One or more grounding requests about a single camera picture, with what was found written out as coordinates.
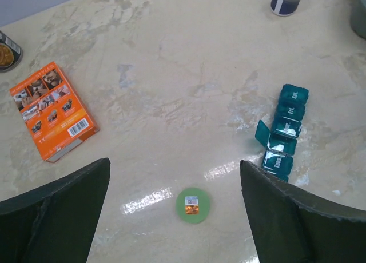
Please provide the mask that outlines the teal weekly pill organizer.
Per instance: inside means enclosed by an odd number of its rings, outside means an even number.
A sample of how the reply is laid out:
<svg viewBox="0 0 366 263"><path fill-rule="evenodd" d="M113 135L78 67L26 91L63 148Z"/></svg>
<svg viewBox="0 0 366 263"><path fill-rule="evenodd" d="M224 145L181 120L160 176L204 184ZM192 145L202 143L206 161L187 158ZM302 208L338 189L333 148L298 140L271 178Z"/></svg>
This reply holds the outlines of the teal weekly pill organizer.
<svg viewBox="0 0 366 263"><path fill-rule="evenodd" d="M293 167L297 139L302 129L309 91L285 84L281 89L271 127L259 121L255 139L265 148L261 167L287 182Z"/></svg>

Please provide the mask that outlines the green bottle cap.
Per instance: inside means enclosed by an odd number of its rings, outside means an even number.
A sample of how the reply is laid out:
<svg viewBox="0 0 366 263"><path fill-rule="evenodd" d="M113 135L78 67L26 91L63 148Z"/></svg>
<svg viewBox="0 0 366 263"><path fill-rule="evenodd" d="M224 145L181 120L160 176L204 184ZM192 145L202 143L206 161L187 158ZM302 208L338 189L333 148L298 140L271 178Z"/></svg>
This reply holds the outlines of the green bottle cap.
<svg viewBox="0 0 366 263"><path fill-rule="evenodd" d="M203 222L210 213L209 194L200 188L186 188L176 198L176 212L180 219L190 224Z"/></svg>

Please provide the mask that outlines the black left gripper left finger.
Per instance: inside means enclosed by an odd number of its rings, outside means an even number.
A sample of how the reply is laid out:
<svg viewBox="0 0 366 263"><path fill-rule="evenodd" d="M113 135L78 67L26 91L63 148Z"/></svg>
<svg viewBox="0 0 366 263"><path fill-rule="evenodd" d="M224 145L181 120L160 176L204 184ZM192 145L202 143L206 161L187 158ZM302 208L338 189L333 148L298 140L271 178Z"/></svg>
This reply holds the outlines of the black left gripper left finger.
<svg viewBox="0 0 366 263"><path fill-rule="evenodd" d="M86 262L109 181L101 158L1 201L1 262Z"/></svg>

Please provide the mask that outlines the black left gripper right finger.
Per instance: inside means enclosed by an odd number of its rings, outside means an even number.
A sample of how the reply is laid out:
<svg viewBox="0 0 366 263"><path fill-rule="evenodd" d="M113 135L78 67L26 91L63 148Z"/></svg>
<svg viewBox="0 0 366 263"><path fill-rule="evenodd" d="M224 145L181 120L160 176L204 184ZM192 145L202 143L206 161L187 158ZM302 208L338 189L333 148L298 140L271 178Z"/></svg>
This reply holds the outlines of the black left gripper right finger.
<svg viewBox="0 0 366 263"><path fill-rule="evenodd" d="M321 198L240 162L260 262L365 262L365 211Z"/></svg>

